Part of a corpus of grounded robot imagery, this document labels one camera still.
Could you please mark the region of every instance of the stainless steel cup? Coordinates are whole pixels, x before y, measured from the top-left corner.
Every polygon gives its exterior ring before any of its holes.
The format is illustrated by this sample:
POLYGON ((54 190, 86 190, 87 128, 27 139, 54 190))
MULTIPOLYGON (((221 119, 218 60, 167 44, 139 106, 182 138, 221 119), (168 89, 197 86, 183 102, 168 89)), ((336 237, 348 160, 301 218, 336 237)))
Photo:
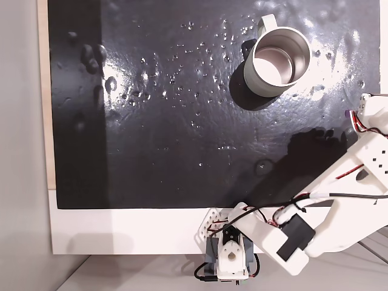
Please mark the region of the stainless steel cup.
POLYGON ((278 96, 306 74, 312 52, 304 35, 278 27, 273 14, 263 16, 258 25, 258 40, 245 63, 244 79, 253 93, 278 96))

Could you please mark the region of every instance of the wire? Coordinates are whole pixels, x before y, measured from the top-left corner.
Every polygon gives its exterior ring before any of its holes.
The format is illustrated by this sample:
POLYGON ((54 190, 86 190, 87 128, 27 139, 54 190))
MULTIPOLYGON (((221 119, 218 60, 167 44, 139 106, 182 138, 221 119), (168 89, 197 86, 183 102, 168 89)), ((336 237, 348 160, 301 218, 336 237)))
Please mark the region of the wire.
POLYGON ((261 212, 261 210, 260 210, 260 209, 258 209, 257 211, 259 211, 259 213, 260 213, 260 214, 261 214, 261 216, 263 217, 263 219, 264 219, 265 223, 268 223, 268 220, 267 220, 266 216, 264 215, 264 213, 263 213, 263 212, 261 212))
POLYGON ((255 259, 256 259, 256 271, 255 273, 253 273, 252 275, 250 275, 250 277, 254 278, 256 277, 259 272, 260 272, 260 260, 259 260, 259 256, 257 255, 257 253, 254 253, 253 254, 255 256, 255 259))
POLYGON ((203 264, 201 264, 198 268, 195 269, 194 271, 194 277, 197 278, 198 280, 201 280, 203 281, 205 276, 198 276, 198 272, 199 270, 201 270, 203 267, 205 267, 207 265, 206 262, 204 262, 203 264))
POLYGON ((347 171, 346 173, 343 173, 342 175, 336 177, 336 179, 339 180, 339 179, 341 179, 341 178, 343 178, 343 177, 353 173, 354 171, 358 170, 361 167, 364 167, 364 164, 361 164, 361 165, 358 165, 357 167, 354 167, 352 170, 347 171))
POLYGON ((225 224, 223 227, 221 227, 220 229, 216 230, 215 232, 211 233, 209 238, 210 238, 210 246, 212 247, 212 252, 213 252, 213 256, 217 259, 218 256, 216 255, 216 252, 215 252, 215 249, 214 249, 214 245, 213 245, 213 240, 212 238, 219 232, 222 232, 223 230, 227 229, 228 227, 230 227, 233 223, 235 223, 236 221, 238 221, 239 219, 247 216, 248 214, 256 211, 256 210, 259 210, 260 208, 263 208, 263 207, 281 207, 281 206, 288 206, 288 205, 291 205, 291 204, 295 204, 296 202, 300 201, 300 200, 304 200, 304 199, 307 199, 309 196, 308 195, 303 195, 303 196, 300 196, 300 197, 297 197, 297 198, 294 198, 294 199, 291 199, 290 201, 287 201, 287 202, 281 202, 281 203, 270 203, 270 204, 265 204, 265 205, 262 205, 262 206, 258 206, 258 207, 254 207, 246 212, 244 212, 243 214, 240 214, 239 216, 237 216, 235 219, 233 219, 231 222, 228 222, 227 224, 225 224))
POLYGON ((330 193, 330 197, 351 197, 351 198, 366 198, 366 199, 386 199, 388 195, 363 195, 350 193, 330 193))

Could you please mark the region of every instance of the white border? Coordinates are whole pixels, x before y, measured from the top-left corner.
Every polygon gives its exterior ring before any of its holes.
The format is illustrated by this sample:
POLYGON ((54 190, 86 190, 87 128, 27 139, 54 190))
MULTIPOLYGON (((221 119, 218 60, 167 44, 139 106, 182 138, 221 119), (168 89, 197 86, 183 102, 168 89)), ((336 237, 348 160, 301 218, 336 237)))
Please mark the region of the white border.
MULTIPOLYGON (((82 255, 198 254, 195 242, 207 208, 60 210, 49 191, 53 253, 82 255)), ((264 209, 270 217, 276 208, 264 209)), ((312 207, 304 219, 318 226, 329 207, 312 207)))

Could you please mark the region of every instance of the red wire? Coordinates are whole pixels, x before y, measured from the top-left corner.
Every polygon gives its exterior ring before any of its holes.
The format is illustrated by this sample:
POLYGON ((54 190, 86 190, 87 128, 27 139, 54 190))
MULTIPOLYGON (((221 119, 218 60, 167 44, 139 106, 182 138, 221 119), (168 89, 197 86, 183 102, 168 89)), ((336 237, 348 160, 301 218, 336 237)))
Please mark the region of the red wire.
POLYGON ((364 164, 358 165, 357 167, 354 167, 352 170, 347 171, 346 173, 343 173, 342 175, 340 175, 340 176, 338 176, 338 177, 335 177, 335 178, 336 178, 337 180, 339 180, 339 179, 341 179, 341 178, 343 178, 343 177, 345 177, 345 176, 347 176, 347 175, 353 173, 354 171, 358 170, 358 169, 361 168, 361 167, 364 167, 364 164))

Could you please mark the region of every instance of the black surface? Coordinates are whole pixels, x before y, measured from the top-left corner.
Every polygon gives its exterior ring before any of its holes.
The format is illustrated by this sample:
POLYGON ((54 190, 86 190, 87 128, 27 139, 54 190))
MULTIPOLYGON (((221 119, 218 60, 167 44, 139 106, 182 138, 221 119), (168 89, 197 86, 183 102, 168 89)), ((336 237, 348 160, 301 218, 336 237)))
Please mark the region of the black surface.
POLYGON ((48 0, 58 207, 291 198, 346 151, 345 109, 379 91, 379 14, 378 0, 48 0), (264 99, 241 63, 269 13, 313 59, 307 82, 264 99))

